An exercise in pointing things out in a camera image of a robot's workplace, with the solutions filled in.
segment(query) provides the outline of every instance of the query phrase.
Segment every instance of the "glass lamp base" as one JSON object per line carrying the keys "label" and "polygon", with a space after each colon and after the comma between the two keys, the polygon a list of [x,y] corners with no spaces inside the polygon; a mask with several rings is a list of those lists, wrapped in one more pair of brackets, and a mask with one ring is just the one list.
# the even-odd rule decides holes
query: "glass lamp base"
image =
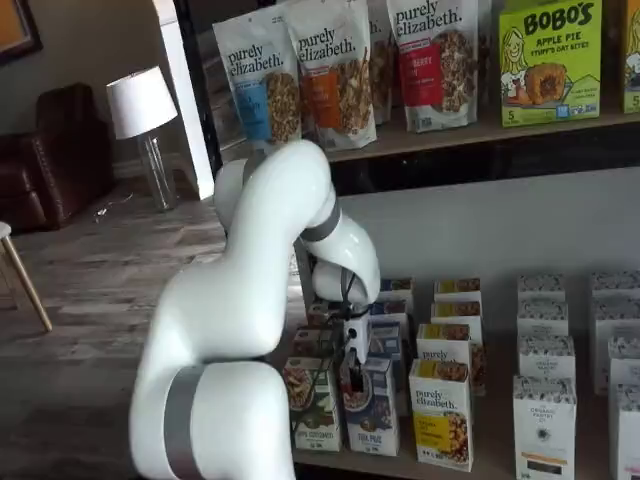
{"label": "glass lamp base", "polygon": [[176,186],[171,165],[165,165],[160,154],[158,137],[149,134],[139,136],[138,149],[156,208],[161,212],[171,210],[176,206]]}

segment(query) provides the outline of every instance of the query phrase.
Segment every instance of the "white lampshade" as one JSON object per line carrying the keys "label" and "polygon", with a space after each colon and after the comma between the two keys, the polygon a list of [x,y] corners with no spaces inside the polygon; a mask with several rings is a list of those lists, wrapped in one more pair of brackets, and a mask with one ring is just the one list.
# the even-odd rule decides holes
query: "white lampshade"
{"label": "white lampshade", "polygon": [[107,85],[116,138],[131,138],[178,115],[159,67],[132,73]]}

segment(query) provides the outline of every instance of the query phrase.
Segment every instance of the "leather armchair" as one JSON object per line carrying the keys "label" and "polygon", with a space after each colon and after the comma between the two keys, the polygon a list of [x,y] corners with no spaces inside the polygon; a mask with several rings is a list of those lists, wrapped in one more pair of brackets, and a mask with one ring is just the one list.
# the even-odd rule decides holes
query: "leather armchair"
{"label": "leather armchair", "polygon": [[113,185],[109,130],[87,85],[40,95],[36,132],[0,136],[0,221],[14,230],[60,228]]}

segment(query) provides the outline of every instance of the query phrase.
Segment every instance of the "shelf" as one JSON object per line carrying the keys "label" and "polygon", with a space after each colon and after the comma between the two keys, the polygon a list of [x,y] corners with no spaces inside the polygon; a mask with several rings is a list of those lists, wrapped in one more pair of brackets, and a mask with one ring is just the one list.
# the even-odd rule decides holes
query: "shelf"
{"label": "shelf", "polygon": [[491,142],[510,138],[530,137],[548,133],[568,132],[586,128],[606,127],[640,122],[640,114],[620,112],[620,102],[603,102],[598,118],[547,123],[529,127],[503,128],[499,113],[480,115],[479,121],[467,127],[449,130],[409,133],[406,131],[403,108],[395,108],[392,120],[378,127],[378,140],[358,150],[329,153],[330,162],[395,155],[398,153],[435,150],[438,148]]}
{"label": "shelf", "polygon": [[[488,366],[491,372],[501,372],[488,379],[489,394],[477,398],[474,423],[474,463],[471,473],[418,463],[409,418],[401,419],[401,447],[398,457],[382,457],[355,453],[346,448],[341,453],[320,453],[294,449],[293,459],[300,464],[337,468],[376,475],[422,480],[513,480],[515,478],[513,443],[513,401],[511,385],[514,361],[504,352],[515,356],[513,348],[492,349]],[[586,356],[579,365],[589,364]],[[609,478],[609,450],[607,433],[607,401],[595,397],[589,390],[588,375],[578,377],[578,425],[576,440],[576,475],[579,480]]]}

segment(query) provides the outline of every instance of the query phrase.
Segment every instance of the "table lamp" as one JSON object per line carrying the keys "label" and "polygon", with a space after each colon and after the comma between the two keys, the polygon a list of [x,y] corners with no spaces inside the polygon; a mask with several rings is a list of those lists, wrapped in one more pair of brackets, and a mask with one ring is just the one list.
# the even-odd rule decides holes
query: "table lamp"
{"label": "table lamp", "polygon": [[178,113],[159,67],[132,73],[107,85],[116,138],[138,137],[142,166],[160,211],[176,204],[171,165],[160,153],[157,128]]}

